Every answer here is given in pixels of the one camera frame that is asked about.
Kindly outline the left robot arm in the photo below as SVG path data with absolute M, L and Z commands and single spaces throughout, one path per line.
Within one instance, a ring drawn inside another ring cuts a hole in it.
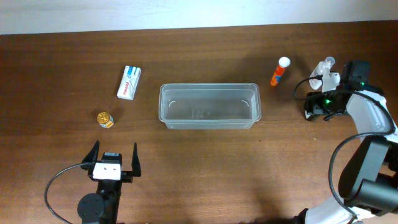
M 105 152 L 98 160 L 100 142 L 96 141 L 91 151 L 82 160 L 82 169 L 88 177 L 97 182 L 96 192 L 81 198 L 77 212 L 82 223 L 116 223 L 123 183 L 131 183 L 141 176 L 141 165 L 137 145 L 133 147 L 131 170 L 122 170 L 122 155 Z

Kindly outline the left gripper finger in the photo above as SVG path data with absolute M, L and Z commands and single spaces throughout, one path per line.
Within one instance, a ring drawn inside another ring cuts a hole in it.
M 100 148 L 100 142 L 97 140 L 94 143 L 94 146 L 90 150 L 90 152 L 84 157 L 82 160 L 82 169 L 83 170 L 92 170 L 95 166 L 95 163 L 97 162 L 98 158 L 98 153 L 99 153 L 99 148 Z
M 132 176 L 133 177 L 140 177 L 142 175 L 141 164 L 139 161 L 136 142 L 134 143 L 134 147 L 133 147 L 131 167 L 132 167 Z

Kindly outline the dark bottle white cap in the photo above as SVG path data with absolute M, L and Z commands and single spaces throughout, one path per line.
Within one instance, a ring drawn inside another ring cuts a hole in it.
M 305 110 L 305 119 L 307 121 L 313 121 L 316 118 L 314 114 L 309 113 L 307 110 Z

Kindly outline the white spray bottle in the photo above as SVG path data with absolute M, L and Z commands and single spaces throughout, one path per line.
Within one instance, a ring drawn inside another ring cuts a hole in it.
M 323 75 L 324 69 L 330 69 L 335 64 L 335 59 L 333 57 L 327 57 L 324 61 L 318 63 L 314 71 L 310 75 L 310 80 L 308 81 L 313 90 L 317 90 L 322 85 L 322 80 L 316 79 L 316 76 Z

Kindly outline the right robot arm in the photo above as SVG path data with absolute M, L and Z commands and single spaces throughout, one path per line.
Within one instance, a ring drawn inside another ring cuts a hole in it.
M 372 217 L 397 213 L 397 174 L 382 174 L 382 166 L 397 172 L 397 125 L 386 106 L 384 92 L 369 84 L 370 64 L 351 60 L 343 73 L 332 72 L 335 60 L 321 61 L 309 78 L 312 91 L 303 98 L 305 118 L 325 121 L 349 115 L 357 134 L 343 140 L 330 159 L 328 184 L 332 196 L 321 205 L 306 208 L 291 223 L 361 223 Z M 337 153 L 348 142 L 361 144 L 343 169 L 338 187 L 333 185 Z

